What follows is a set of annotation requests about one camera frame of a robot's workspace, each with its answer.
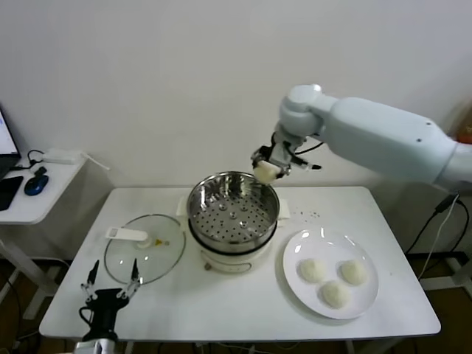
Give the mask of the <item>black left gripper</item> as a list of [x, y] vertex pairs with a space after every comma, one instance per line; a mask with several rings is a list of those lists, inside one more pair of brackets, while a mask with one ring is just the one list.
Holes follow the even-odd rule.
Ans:
[[[97, 260], [88, 273], [85, 283], [80, 288], [86, 297], [94, 297], [94, 284], [97, 277], [100, 261]], [[89, 331], [84, 335], [84, 339], [118, 339], [115, 332], [115, 323], [118, 312], [129, 303], [129, 297], [138, 291], [141, 286], [141, 277], [137, 259], [133, 261], [130, 282], [122, 289], [103, 289], [96, 291], [97, 298], [86, 302], [83, 307], [91, 313], [90, 319], [83, 317], [83, 321], [88, 325]]]

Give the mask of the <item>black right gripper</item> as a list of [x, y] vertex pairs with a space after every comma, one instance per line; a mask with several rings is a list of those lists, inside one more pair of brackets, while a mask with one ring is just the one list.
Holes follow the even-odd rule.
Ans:
[[260, 162], [268, 162], [278, 166], [277, 178], [291, 174], [292, 155], [283, 143], [276, 142], [270, 146], [261, 146], [251, 155], [251, 165], [256, 168]]

